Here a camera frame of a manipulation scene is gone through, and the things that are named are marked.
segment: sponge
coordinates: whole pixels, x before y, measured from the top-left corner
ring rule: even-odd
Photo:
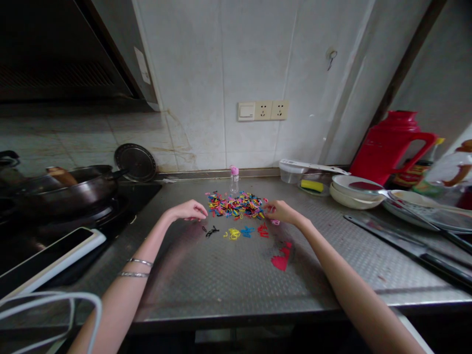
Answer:
[[[322,183],[319,183],[319,182],[315,182],[315,181],[310,181],[310,180],[306,180],[306,179],[302,179],[301,180],[301,184],[300,184],[300,187],[302,188],[306,188],[306,189],[313,189],[317,192],[323,192],[323,184]]]

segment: hand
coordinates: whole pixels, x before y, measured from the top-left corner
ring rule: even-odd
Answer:
[[[266,209],[265,215],[269,219],[276,219],[293,225],[304,218],[303,215],[292,209],[284,201],[271,201],[264,205],[263,208]]]
[[[198,219],[198,221],[200,221],[206,219],[208,216],[208,212],[205,210],[204,206],[193,199],[172,207],[167,212],[172,216],[172,221],[176,221],[177,219]]]

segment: diamond plate steel surface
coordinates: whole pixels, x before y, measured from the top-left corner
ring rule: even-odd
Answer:
[[[471,302],[472,296],[454,288],[407,256],[343,218],[359,211],[315,197],[278,177],[242,178],[240,190],[260,198],[285,200],[312,220],[318,230],[362,278],[390,306]],[[205,192],[228,192],[229,180],[206,179],[166,184],[141,211],[137,220],[74,285],[63,290],[102,295],[168,208],[195,199],[207,207]],[[408,232],[432,247],[465,262],[472,257],[434,232],[410,226],[383,210],[374,215]],[[269,238],[260,237],[262,221],[212,217],[198,222],[175,222],[167,231],[149,277],[137,323],[218,319],[231,316],[315,313],[338,309],[329,283],[304,236],[293,226],[266,222]],[[206,238],[213,225],[220,231]],[[251,238],[223,237],[229,228],[256,230]],[[275,268],[270,259],[280,255],[285,242],[293,244],[287,270]],[[78,323],[91,306],[81,303]]]

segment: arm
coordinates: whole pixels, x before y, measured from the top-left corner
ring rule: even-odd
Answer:
[[[424,353],[396,315],[326,241],[311,221],[283,201],[268,203],[269,218],[295,225],[306,237],[339,304],[375,353]]]
[[[177,219],[195,220],[208,216],[205,208],[198,202],[190,200],[167,210],[157,221],[154,228],[139,247],[133,258],[150,263],[159,252],[162,240],[169,226]],[[123,271],[149,273],[149,266],[136,262],[127,263]],[[138,309],[147,278],[118,277],[102,297],[103,314],[93,346],[94,353],[117,353],[128,332]],[[86,353],[95,323],[95,311],[88,317],[79,334],[72,343],[69,353]]]

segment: range hood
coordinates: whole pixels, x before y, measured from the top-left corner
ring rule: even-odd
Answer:
[[[132,0],[0,9],[0,116],[159,110]]]

